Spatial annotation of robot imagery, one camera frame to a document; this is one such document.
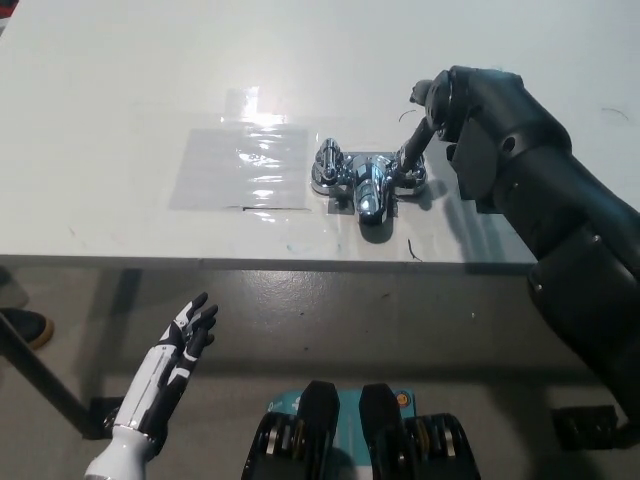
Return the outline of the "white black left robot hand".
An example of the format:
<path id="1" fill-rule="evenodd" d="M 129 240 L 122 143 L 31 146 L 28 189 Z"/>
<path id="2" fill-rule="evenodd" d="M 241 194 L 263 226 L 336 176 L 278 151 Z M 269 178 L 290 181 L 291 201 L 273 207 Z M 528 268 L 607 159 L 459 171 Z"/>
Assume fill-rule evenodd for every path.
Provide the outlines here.
<path id="1" fill-rule="evenodd" d="M 214 341 L 218 306 L 203 292 L 170 321 L 138 368 L 119 407 L 113 429 L 155 440 L 163 436 L 206 347 Z"/>

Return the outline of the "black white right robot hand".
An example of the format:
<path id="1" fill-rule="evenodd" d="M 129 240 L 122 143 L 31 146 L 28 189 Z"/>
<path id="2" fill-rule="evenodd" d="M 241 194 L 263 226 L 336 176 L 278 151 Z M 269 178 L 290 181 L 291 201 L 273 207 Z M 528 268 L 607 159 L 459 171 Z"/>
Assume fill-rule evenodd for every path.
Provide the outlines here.
<path id="1" fill-rule="evenodd" d="M 399 170 L 413 170 L 433 137 L 448 142 L 461 198 L 473 200 L 479 213 L 502 211 L 494 188 L 517 156 L 541 146 L 572 152 L 565 127 L 514 73 L 453 66 L 418 81 L 410 101 L 424 108 L 424 116 L 399 151 Z"/>

